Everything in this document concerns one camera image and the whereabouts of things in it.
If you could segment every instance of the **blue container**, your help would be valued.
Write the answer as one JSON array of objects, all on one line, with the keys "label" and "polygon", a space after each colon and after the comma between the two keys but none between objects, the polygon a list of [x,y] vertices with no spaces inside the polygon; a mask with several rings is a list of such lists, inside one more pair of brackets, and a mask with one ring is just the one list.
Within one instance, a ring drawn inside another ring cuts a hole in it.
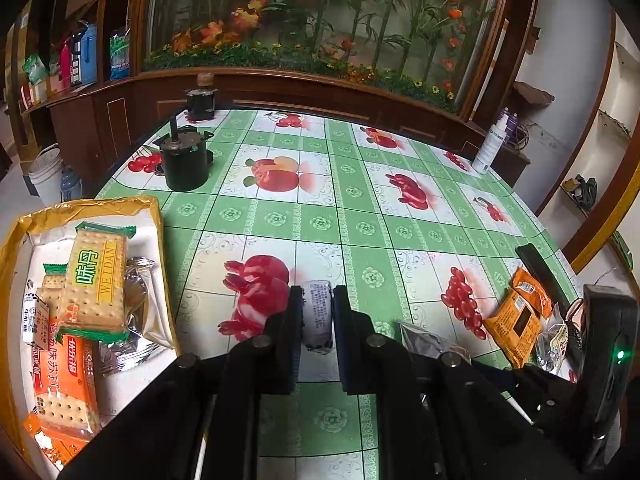
[{"label": "blue container", "polygon": [[62,170],[62,177],[60,179],[60,195],[62,197],[62,202],[82,198],[82,180],[80,180],[78,174],[71,168],[65,168]]},{"label": "blue container", "polygon": [[97,28],[89,25],[80,40],[80,74],[83,85],[98,81]]}]

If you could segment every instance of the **snack wrapper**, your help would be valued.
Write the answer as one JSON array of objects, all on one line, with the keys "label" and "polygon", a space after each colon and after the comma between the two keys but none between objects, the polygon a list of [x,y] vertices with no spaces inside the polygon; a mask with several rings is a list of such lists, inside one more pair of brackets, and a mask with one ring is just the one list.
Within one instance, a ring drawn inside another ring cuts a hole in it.
[{"label": "snack wrapper", "polygon": [[22,300],[22,341],[41,350],[49,347],[49,307],[33,292]]},{"label": "snack wrapper", "polygon": [[56,338],[69,334],[103,342],[129,336],[124,306],[126,240],[135,227],[82,222],[66,269]]},{"label": "snack wrapper", "polygon": [[511,285],[513,285],[513,289],[518,294],[527,300],[537,313],[542,314],[545,319],[549,319],[553,304],[538,280],[520,267],[516,271]]},{"label": "snack wrapper", "polygon": [[56,341],[62,287],[43,287],[38,296],[49,305],[49,348],[32,352],[33,391],[36,414],[43,428],[88,440],[100,431],[95,398],[91,342],[65,335]]},{"label": "snack wrapper", "polygon": [[84,440],[44,429],[40,425],[40,419],[33,412],[27,415],[22,425],[58,470],[62,470],[86,445]]},{"label": "snack wrapper", "polygon": [[510,288],[498,314],[483,323],[511,364],[522,368],[542,331],[540,320],[527,300]]}]

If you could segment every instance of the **yellow snack package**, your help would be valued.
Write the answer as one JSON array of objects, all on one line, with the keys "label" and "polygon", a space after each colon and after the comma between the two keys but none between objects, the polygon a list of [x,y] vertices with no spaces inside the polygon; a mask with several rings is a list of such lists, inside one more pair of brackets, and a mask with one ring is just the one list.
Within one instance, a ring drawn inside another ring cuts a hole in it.
[{"label": "yellow snack package", "polygon": [[515,368],[529,359],[542,325],[527,300],[510,288],[498,314],[484,320],[484,326]]},{"label": "yellow snack package", "polygon": [[553,304],[538,280],[525,269],[519,267],[511,280],[511,286],[529,302],[537,313],[542,314],[545,319],[549,319]]},{"label": "yellow snack package", "polygon": [[111,343],[129,336],[124,305],[126,240],[135,227],[82,222],[66,266],[56,338],[69,334]]}]

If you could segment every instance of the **clear plastic bag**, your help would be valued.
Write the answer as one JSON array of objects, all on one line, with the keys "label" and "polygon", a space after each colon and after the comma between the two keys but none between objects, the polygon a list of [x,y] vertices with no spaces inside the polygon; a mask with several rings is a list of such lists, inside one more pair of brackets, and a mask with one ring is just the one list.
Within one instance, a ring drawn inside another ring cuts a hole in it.
[{"label": "clear plastic bag", "polygon": [[546,327],[536,339],[538,366],[547,372],[558,370],[564,360],[568,342],[568,329],[556,303],[546,322]]},{"label": "clear plastic bag", "polygon": [[471,364],[471,355],[462,346],[404,321],[398,321],[398,325],[400,325],[402,344],[409,352],[433,359],[437,359],[444,352],[455,352]]}]

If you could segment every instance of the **silver foil package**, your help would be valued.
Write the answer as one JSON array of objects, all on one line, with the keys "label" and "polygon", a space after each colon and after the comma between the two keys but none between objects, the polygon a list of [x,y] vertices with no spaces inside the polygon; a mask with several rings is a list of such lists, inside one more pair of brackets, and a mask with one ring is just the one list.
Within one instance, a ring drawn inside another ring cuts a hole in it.
[{"label": "silver foil package", "polygon": [[98,345],[100,371],[104,375],[129,370],[171,348],[151,277],[154,264],[148,258],[127,259],[124,291],[129,337],[122,342]]}]

